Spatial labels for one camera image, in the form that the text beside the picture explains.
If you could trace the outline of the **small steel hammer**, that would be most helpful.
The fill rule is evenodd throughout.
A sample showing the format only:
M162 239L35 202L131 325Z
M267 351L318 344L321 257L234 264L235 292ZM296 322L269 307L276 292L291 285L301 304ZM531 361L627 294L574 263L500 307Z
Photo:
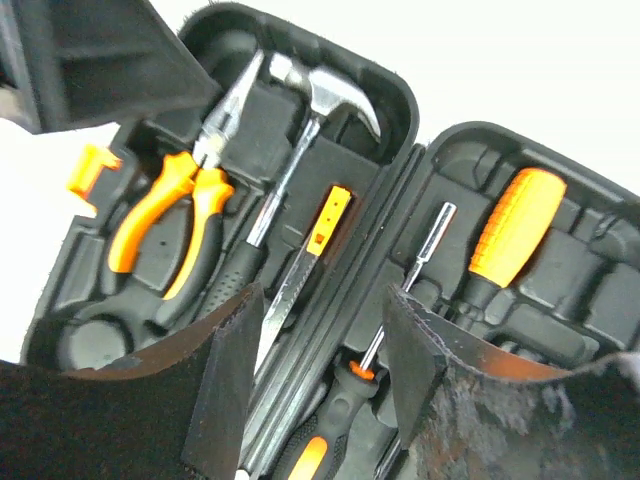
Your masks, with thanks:
M199 319L208 316L254 280L264 254L264 241L283 203L287 186L324 122L335 111L346 108L361 119L374 138L381 137L379 120L371 100L360 86L346 76L325 66L306 66L282 53L272 56L269 74L288 88L305 94L310 115L247 237L226 256L203 301Z

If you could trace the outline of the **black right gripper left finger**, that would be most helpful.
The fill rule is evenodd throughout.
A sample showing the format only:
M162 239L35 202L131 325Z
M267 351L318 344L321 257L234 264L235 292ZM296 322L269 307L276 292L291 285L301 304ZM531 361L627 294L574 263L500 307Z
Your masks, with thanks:
M5 479L231 479L264 296L250 284L207 317L98 370L1 365Z

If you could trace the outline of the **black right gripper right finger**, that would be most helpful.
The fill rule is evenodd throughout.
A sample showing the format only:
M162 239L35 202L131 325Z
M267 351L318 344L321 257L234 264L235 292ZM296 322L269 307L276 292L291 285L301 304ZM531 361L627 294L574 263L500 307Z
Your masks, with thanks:
M402 446L422 479L635 479L639 357L572 371L510 354L396 286L383 320Z

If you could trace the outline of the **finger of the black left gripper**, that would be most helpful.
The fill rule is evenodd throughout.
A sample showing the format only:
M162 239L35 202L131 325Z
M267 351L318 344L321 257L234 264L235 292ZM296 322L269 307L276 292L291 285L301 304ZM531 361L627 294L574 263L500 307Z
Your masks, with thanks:
M213 92L148 1L1 4L1 116L32 134L199 107Z

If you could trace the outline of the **black plastic tool case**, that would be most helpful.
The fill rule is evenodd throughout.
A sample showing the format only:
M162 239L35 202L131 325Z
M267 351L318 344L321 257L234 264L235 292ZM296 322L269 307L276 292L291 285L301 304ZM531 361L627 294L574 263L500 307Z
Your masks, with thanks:
M51 479L635 479L639 199L501 126L428 145L397 75L238 3L60 27L75 218L9 471ZM143 114L141 90L204 83Z

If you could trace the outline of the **black orange handled screwdriver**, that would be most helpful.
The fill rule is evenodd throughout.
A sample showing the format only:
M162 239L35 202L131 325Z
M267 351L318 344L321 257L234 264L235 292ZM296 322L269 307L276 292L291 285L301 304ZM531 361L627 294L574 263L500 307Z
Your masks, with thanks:
M443 203L401 284L403 291L425 297L429 307L440 303L440 294L418 276L445 237L457 211L455 203ZM379 380L372 365L384 338L384 328L379 327L361 360L341 363L334 369L331 388L314 412L290 435L273 469L273 479L333 479L336 476L346 456L354 419L378 392Z

